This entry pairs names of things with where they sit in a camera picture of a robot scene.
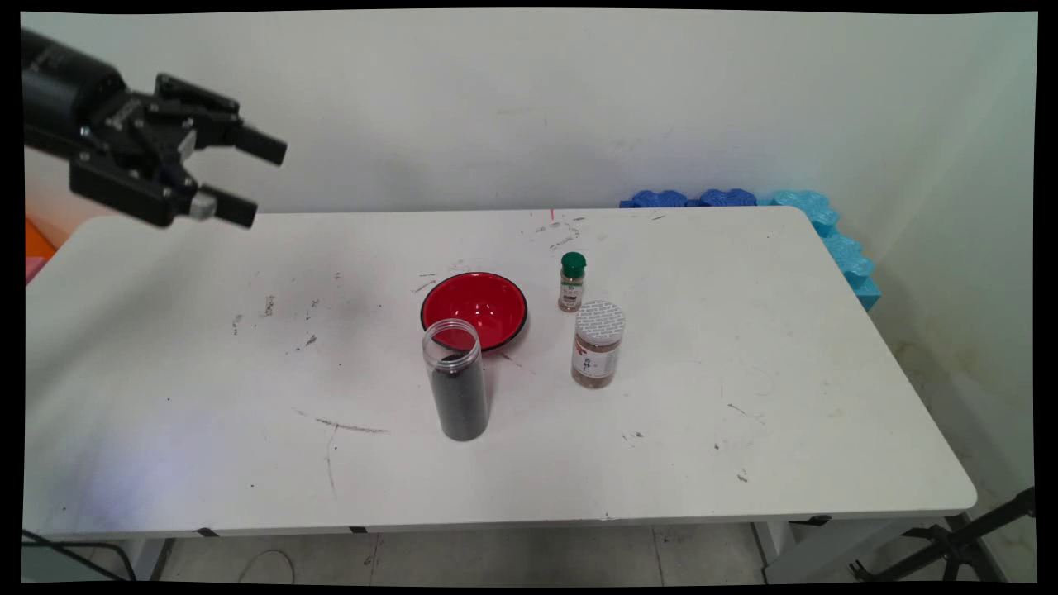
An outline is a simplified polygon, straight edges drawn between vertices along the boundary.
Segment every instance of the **table surface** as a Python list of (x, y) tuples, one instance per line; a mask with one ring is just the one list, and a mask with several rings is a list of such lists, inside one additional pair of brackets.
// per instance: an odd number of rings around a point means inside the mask
[[(627, 318), (602, 390), (570, 378), (569, 250), (585, 299)], [(475, 270), (516, 283), (530, 318), (486, 356), (488, 430), (456, 443), (418, 314)], [(25, 381), (22, 526), (51, 536), (920, 517), (977, 498), (785, 206), (101, 217), (26, 288)]]

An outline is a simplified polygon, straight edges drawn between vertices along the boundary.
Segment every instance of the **pink object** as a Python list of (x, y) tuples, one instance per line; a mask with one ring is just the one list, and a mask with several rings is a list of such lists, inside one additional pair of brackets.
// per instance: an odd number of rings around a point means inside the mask
[(41, 257), (26, 258), (25, 259), (25, 285), (30, 285), (33, 277), (37, 276), (40, 269), (44, 267), (44, 263), (48, 260)]

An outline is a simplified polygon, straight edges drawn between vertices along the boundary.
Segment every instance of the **bowl rim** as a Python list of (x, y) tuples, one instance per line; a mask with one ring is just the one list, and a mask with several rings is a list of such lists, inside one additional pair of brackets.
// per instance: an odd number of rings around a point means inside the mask
[(522, 298), (522, 305), (525, 307), (524, 310), (523, 310), (523, 312), (522, 312), (522, 320), (518, 321), (518, 327), (514, 329), (514, 332), (512, 332), (511, 336), (508, 337), (507, 339), (504, 339), (503, 341), (500, 341), (499, 343), (496, 343), (495, 345), (493, 345), (492, 347), (489, 347), (488, 349), (485, 348), (485, 345), (481, 345), (481, 353), (484, 354), (486, 351), (492, 351), (494, 349), (498, 349), (498, 348), (503, 347), (504, 345), (506, 345), (506, 344), (510, 343), (511, 341), (513, 341), (514, 338), (517, 337), (519, 332), (522, 332), (522, 329), (526, 325), (526, 321), (529, 320), (529, 302), (526, 301), (526, 294), (522, 292), (522, 288), (518, 287), (518, 284), (516, 284), (513, 281), (505, 277), (504, 275), (496, 274), (496, 273), (489, 272), (489, 271), (467, 271), (464, 273), (454, 274), (454, 275), (445, 278), (444, 281), (441, 281), (440, 283), (438, 283), (437, 285), (435, 285), (434, 288), (431, 289), (426, 293), (425, 296), (423, 296), (422, 304), (419, 306), (419, 324), (422, 325), (422, 330), (425, 331), (426, 330), (426, 300), (430, 300), (430, 296), (433, 295), (434, 292), (437, 291), (437, 289), (439, 287), (441, 287), (445, 283), (449, 283), (450, 281), (452, 281), (452, 280), (454, 280), (456, 277), (461, 277), (461, 276), (466, 276), (466, 275), (474, 275), (474, 274), (497, 276), (497, 277), (506, 281), (507, 283), (511, 284), (511, 287), (513, 287), (518, 292), (518, 295)]

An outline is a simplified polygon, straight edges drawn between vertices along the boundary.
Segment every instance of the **floor tile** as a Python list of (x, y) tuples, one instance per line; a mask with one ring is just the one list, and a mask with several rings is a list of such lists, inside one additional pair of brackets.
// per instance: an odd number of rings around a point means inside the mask
[[(88, 558), (92, 548), (71, 548), (78, 556)], [(21, 582), (85, 582), (110, 580), (88, 569), (80, 562), (47, 547), (22, 547)]]
[(649, 526), (386, 534), (372, 584), (638, 587), (661, 584)]
[(368, 584), (376, 536), (178, 539), (162, 580)]
[(657, 525), (654, 534), (665, 587), (764, 583), (748, 523)]

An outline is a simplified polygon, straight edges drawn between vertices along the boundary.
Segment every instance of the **orange object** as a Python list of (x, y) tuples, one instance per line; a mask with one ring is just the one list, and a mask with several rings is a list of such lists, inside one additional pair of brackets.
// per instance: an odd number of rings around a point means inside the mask
[(55, 255), (55, 247), (40, 235), (37, 227), (25, 218), (25, 257), (26, 258), (51, 258)]

